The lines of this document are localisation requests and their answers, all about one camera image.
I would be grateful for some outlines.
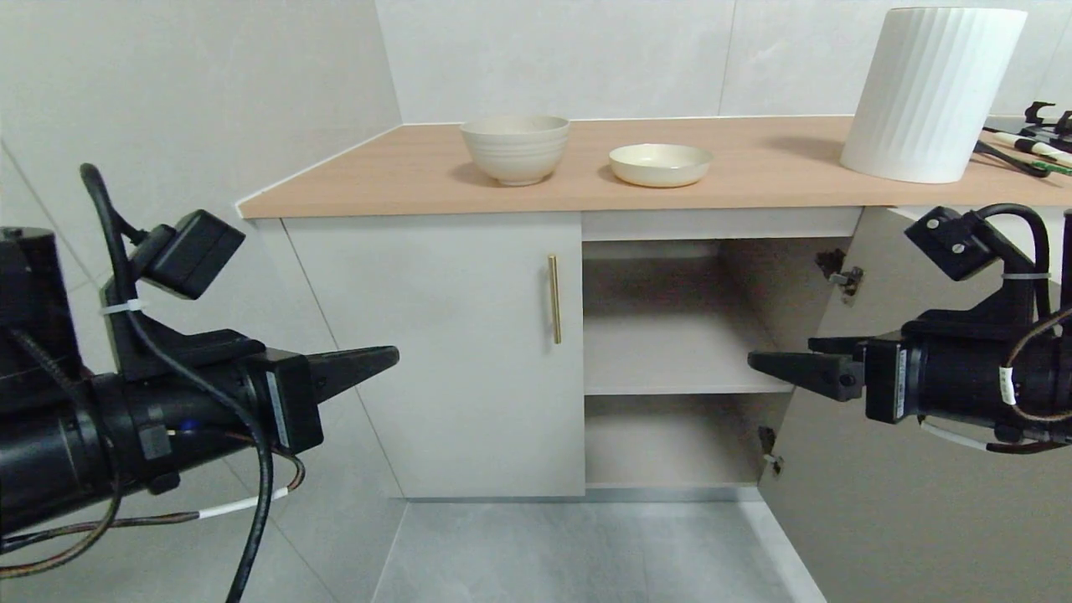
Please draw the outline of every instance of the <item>shallow dish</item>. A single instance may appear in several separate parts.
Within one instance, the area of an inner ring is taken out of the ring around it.
[[[610,151],[610,168],[630,185],[684,187],[703,178],[714,157],[709,150],[685,145],[629,145]]]

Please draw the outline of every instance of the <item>cabinet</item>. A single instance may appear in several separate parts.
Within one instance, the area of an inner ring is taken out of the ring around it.
[[[584,494],[578,214],[287,220],[286,229],[337,343],[400,350],[399,365],[358,392],[404,496]]]
[[[898,209],[864,210],[851,238],[799,227],[748,238],[748,227],[701,224],[714,216],[685,217],[680,237],[628,212],[286,226],[339,345],[401,349],[359,391],[406,497],[747,498],[758,482],[830,601],[1063,600],[1068,455],[986,455],[914,422],[870,422],[860,400],[793,392],[744,359],[803,350],[816,333],[877,335],[929,308],[968,308],[998,286],[999,267],[950,281],[904,236],[914,218]],[[1060,232],[1059,211],[1043,216]],[[1006,226],[1030,248],[1026,229]],[[865,273],[850,303],[814,264],[834,248]],[[777,473],[760,425],[777,432]]]

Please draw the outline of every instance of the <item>cabinet door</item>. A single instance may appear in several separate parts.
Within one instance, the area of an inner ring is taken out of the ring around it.
[[[398,366],[358,392],[404,496],[584,494],[578,214],[286,227],[339,347],[399,348]]]
[[[910,223],[895,210],[865,211],[845,264],[865,270],[863,283],[852,306],[832,296],[821,336],[887,333],[928,308],[969,308],[1000,285],[999,266],[950,281],[904,236]],[[1030,239],[1010,238],[1031,252]],[[780,473],[766,467],[760,490],[832,603],[1068,600],[1068,452],[971,450],[915,421],[870,422],[863,400],[798,388],[774,454]]]

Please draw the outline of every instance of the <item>door hinge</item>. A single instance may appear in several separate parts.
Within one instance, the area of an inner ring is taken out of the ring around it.
[[[822,270],[823,278],[840,288],[842,303],[851,304],[864,279],[863,268],[853,266],[845,270],[845,251],[840,249],[816,253],[815,264]]]
[[[771,464],[771,471],[774,472],[775,477],[781,475],[781,466],[785,462],[780,456],[774,456],[774,441],[776,439],[777,433],[774,432],[774,429],[765,425],[759,426],[759,445],[763,451],[763,460]]]

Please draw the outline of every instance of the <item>open cabinet door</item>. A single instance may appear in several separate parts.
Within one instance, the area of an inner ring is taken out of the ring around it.
[[[819,336],[888,333],[929,308],[970,308],[1000,285],[999,265],[950,281],[904,236],[911,222],[894,209],[864,212],[845,263],[864,269],[863,282],[851,305],[831,297]],[[1059,229],[1049,234],[1059,242]],[[774,455],[780,471],[769,464],[760,491],[831,603],[1072,598],[1072,448],[985,453],[911,418],[868,421],[863,400],[798,388]]]

